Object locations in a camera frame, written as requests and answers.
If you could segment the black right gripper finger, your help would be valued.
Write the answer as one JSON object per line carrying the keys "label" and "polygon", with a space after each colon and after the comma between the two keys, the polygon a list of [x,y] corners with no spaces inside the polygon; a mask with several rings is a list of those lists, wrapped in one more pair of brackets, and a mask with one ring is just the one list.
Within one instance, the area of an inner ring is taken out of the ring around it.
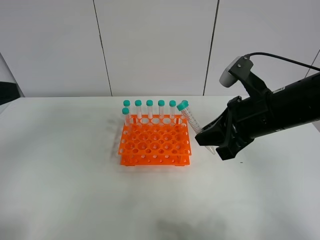
{"label": "black right gripper finger", "polygon": [[197,133],[195,140],[200,146],[221,146],[230,131],[229,110],[225,109],[215,120],[203,127]]}
{"label": "black right gripper finger", "polygon": [[254,139],[242,139],[242,138],[230,138],[227,139],[222,145],[216,148],[216,152],[219,157],[225,161],[234,159],[236,155],[249,144],[251,144]]}

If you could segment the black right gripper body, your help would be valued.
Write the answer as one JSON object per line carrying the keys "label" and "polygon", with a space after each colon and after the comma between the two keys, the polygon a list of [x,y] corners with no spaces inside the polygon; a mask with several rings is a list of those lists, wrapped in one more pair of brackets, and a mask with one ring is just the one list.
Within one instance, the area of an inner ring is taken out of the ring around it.
{"label": "black right gripper body", "polygon": [[226,149],[242,150],[270,133],[270,97],[237,96],[227,103]]}

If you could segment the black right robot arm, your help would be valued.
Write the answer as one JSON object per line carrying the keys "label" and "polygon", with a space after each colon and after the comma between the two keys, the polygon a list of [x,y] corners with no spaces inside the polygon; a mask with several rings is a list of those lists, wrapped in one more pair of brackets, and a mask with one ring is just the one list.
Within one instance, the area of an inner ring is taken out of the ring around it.
{"label": "black right robot arm", "polygon": [[215,146],[220,158],[229,160],[258,137],[319,119],[320,75],[316,73],[266,94],[261,101],[234,97],[195,139],[200,146]]}

